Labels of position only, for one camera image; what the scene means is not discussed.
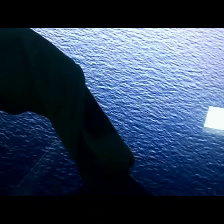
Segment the blue water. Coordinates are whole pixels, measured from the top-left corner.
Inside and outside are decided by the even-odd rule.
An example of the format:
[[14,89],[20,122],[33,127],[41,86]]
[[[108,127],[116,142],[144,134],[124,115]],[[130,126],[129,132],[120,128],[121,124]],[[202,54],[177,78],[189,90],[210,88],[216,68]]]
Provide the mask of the blue water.
[[[87,86],[155,195],[224,195],[224,29],[34,29],[84,70]],[[81,180],[49,121],[0,116],[0,194],[62,195]]]

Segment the silhouetted person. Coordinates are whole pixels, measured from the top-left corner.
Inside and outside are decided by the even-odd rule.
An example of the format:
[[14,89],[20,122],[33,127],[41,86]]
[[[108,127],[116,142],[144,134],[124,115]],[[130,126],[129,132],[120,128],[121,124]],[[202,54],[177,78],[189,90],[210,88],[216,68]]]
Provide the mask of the silhouetted person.
[[82,69],[31,29],[0,29],[0,110],[47,117],[89,192],[137,192],[129,175],[134,157],[88,90]]

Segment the white object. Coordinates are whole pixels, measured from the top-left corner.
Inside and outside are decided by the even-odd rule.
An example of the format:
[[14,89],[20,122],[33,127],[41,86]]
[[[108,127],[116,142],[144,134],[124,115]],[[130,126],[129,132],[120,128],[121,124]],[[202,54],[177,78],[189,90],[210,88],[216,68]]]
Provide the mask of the white object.
[[204,127],[224,130],[224,108],[210,106]]

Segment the silhouetted arm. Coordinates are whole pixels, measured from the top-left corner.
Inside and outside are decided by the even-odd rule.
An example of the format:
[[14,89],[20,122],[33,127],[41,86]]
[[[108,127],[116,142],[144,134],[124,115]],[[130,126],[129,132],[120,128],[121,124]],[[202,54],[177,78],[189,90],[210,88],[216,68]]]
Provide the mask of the silhouetted arm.
[[0,110],[47,117],[88,180],[100,170],[128,173],[134,163],[80,66],[31,29],[0,29]]

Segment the sleeve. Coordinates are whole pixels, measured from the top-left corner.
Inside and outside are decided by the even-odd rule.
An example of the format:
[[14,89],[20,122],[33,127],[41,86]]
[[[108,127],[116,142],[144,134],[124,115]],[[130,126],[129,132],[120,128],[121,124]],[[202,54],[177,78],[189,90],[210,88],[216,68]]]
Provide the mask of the sleeve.
[[81,67],[31,29],[0,29],[0,102],[10,114],[47,117],[83,175],[90,164],[118,174],[134,163]]

